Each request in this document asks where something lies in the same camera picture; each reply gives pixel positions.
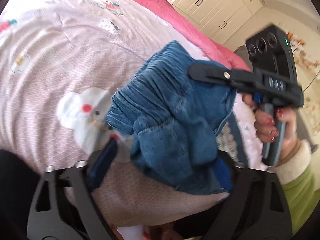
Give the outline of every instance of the camera lens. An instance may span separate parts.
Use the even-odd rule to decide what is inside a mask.
[[[271,48],[275,48],[278,44],[278,40],[276,38],[276,36],[273,33],[269,33],[267,36],[267,41],[270,45]]]
[[[249,45],[249,53],[251,56],[256,55],[256,47],[252,43]]]
[[[267,52],[267,44],[264,38],[260,38],[257,40],[257,48],[260,54],[266,53]]]

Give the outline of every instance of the green sleeve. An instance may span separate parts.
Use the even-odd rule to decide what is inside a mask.
[[[320,200],[320,191],[315,190],[315,182],[309,165],[297,179],[282,186],[290,209],[293,234],[307,221]]]

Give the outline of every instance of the pink blanket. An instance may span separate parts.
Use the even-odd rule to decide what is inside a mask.
[[[188,41],[199,47],[211,60],[218,61],[227,68],[250,71],[246,63],[231,50],[215,43],[181,16],[167,0],[134,0],[149,9],[161,19],[170,23]]]

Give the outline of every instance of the gray handle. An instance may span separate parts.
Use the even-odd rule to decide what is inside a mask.
[[[272,118],[274,118],[274,109],[272,104],[261,104],[260,109],[267,112],[272,116]],[[275,138],[275,141],[273,143],[264,143],[262,147],[262,162],[267,166],[277,165],[280,158],[285,132],[285,122],[276,121],[275,126],[279,131],[279,135]]]

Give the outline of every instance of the cloud-shaped print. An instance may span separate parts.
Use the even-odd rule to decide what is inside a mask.
[[[116,133],[120,138],[117,161],[127,162],[133,137],[113,130],[105,123],[111,96],[100,88],[88,88],[81,94],[67,93],[59,101],[56,115],[63,127],[74,130],[75,142],[87,154],[102,149],[110,135]]]

